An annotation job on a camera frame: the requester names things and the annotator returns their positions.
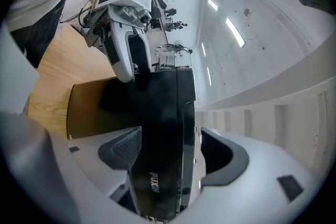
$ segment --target ceiling light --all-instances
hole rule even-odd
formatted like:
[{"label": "ceiling light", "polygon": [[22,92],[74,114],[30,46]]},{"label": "ceiling light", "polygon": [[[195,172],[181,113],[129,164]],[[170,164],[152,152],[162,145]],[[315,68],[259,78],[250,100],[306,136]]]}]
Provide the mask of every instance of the ceiling light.
[{"label": "ceiling light", "polygon": [[216,11],[218,10],[218,6],[212,1],[208,0],[208,3],[211,5],[212,8],[214,8]]},{"label": "ceiling light", "polygon": [[205,49],[204,49],[203,42],[202,42],[202,49],[203,49],[203,53],[204,53],[204,57],[205,57],[205,56],[206,56],[206,54],[205,54]]},{"label": "ceiling light", "polygon": [[209,70],[209,67],[206,68],[208,70],[208,76],[209,76],[209,83],[210,83],[210,86],[212,86],[212,81],[211,81],[211,77],[210,77],[210,70]]},{"label": "ceiling light", "polygon": [[233,25],[233,23],[231,22],[231,20],[229,18],[226,19],[226,24],[228,25],[228,27],[230,28],[232,34],[235,36],[235,38],[238,41],[238,44],[240,45],[241,48],[244,47],[244,45],[246,44],[246,42],[243,40],[242,36],[240,35],[240,33],[238,32],[237,28]]}]

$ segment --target wire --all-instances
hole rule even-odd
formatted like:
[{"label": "wire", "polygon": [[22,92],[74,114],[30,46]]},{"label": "wire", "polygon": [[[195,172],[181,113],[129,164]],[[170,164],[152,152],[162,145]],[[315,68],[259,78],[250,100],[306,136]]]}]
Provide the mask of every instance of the wire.
[{"label": "wire", "polygon": [[83,27],[83,28],[85,28],[85,26],[84,26],[84,25],[81,23],[81,21],[80,21],[80,15],[83,13],[83,9],[84,9],[84,7],[80,10],[80,12],[79,12],[79,14],[78,14],[78,22],[79,22],[80,26]]},{"label": "wire", "polygon": [[[87,12],[90,8],[91,8],[91,7],[84,9],[84,10],[82,11],[82,13]],[[61,14],[61,17],[60,17],[60,19],[59,19],[59,23],[60,23],[60,24],[68,23],[68,22],[70,22],[70,21],[76,19],[78,16],[79,16],[79,13],[77,13],[76,15],[71,16],[70,18],[68,18],[68,19],[66,19],[66,20],[64,20],[64,21],[61,21],[62,18],[63,18],[63,14]]]}]

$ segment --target fluorescent light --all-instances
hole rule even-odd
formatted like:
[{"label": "fluorescent light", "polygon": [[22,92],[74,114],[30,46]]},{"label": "fluorescent light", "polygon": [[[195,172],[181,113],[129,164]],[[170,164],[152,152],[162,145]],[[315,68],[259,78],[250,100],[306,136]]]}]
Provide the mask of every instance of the fluorescent light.
[{"label": "fluorescent light", "polygon": [[204,53],[204,57],[205,57],[205,56],[206,56],[206,54],[205,54],[205,49],[204,49],[203,42],[202,42],[202,49],[203,49],[203,53]]},{"label": "fluorescent light", "polygon": [[237,39],[238,44],[240,45],[240,47],[243,48],[244,45],[246,44],[246,42],[243,40],[243,38],[240,35],[240,33],[238,32],[237,28],[233,25],[233,23],[231,22],[231,20],[229,18],[226,19],[226,24],[228,25],[228,27],[232,31],[232,34]]},{"label": "fluorescent light", "polygon": [[216,11],[218,10],[218,6],[212,1],[208,0],[208,3],[211,5],[212,8],[214,8]]},{"label": "fluorescent light", "polygon": [[210,77],[210,70],[209,70],[209,67],[206,68],[208,70],[208,76],[209,76],[209,83],[210,83],[210,86],[212,85],[212,81],[211,81],[211,77]]}]

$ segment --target wooden table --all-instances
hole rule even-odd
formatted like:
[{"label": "wooden table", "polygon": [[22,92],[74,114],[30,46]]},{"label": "wooden table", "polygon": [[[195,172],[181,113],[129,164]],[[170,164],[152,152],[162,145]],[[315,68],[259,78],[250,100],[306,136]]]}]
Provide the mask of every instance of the wooden table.
[{"label": "wooden table", "polygon": [[107,57],[96,48],[88,48],[68,24],[54,37],[37,71],[40,78],[29,98],[28,117],[65,138],[72,86],[115,77]]}]

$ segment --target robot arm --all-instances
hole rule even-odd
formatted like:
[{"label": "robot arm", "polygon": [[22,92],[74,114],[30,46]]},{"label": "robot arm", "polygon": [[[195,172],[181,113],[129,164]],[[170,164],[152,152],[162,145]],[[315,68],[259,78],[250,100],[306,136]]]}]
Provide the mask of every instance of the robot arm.
[{"label": "robot arm", "polygon": [[144,26],[151,19],[151,0],[97,0],[81,34],[89,47],[103,47],[123,83],[134,80],[134,67],[150,72],[151,57]]}]

